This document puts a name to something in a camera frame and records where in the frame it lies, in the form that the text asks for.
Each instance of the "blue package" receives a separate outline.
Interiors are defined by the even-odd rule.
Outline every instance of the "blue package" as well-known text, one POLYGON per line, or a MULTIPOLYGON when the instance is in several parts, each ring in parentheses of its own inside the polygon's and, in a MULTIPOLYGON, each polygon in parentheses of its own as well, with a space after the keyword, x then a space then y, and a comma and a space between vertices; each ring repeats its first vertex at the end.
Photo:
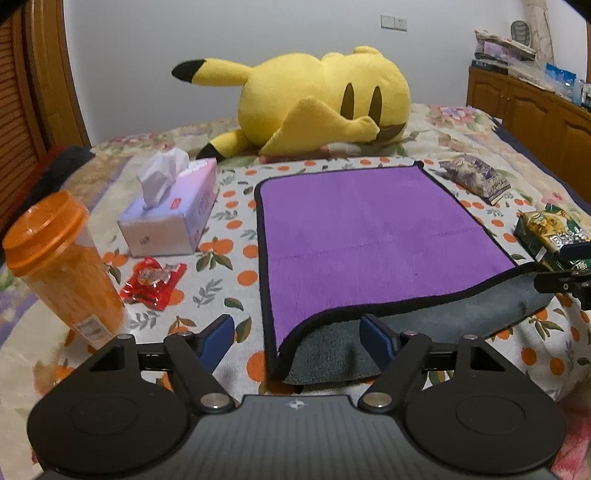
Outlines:
POLYGON ((577 79, 577 74, 568 70, 559 69, 551 63, 546 64, 546 75, 557 82, 564 83, 568 87, 572 87, 574 81, 577 79))

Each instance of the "box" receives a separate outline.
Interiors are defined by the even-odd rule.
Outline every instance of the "box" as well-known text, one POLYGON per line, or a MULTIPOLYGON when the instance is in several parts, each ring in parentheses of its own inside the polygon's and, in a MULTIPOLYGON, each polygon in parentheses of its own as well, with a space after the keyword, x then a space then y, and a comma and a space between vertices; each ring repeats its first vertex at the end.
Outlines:
POLYGON ((117 224, 133 257, 192 254, 197 249, 217 195, 216 168, 215 158, 191 163, 158 206, 144 209, 139 195, 125 209, 117 224))

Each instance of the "white tissue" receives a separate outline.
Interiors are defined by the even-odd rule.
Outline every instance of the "white tissue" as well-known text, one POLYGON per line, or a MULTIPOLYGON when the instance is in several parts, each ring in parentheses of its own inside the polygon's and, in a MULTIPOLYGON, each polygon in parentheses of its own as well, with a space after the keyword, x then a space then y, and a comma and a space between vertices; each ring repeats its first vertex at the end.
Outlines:
POLYGON ((147 167, 140 172, 138 180, 142 184, 144 208, 160 204, 178 175, 189 167, 189 154, 180 148, 166 152, 156 152, 147 161, 147 167))

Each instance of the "barcode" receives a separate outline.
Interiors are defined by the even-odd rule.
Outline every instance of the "barcode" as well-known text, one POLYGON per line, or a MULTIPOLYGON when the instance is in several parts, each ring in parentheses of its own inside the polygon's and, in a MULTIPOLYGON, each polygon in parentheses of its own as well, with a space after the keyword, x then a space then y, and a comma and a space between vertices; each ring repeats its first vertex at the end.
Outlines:
POLYGON ((102 324, 96 315, 91 315, 74 325, 74 328, 94 347, 100 348, 106 344, 113 335, 102 324))

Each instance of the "yellow plush toy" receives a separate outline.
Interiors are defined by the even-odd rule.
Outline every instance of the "yellow plush toy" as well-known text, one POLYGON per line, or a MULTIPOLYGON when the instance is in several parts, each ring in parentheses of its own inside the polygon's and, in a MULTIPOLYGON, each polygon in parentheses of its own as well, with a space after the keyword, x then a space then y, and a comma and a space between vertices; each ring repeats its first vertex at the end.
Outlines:
POLYGON ((320 60, 289 53, 256 67, 219 59, 189 60, 173 76, 209 86, 239 86, 240 128, 205 146, 199 158, 234 157, 251 147, 260 155, 294 156, 333 142, 400 140, 410 90, 398 67, 372 47, 320 60))

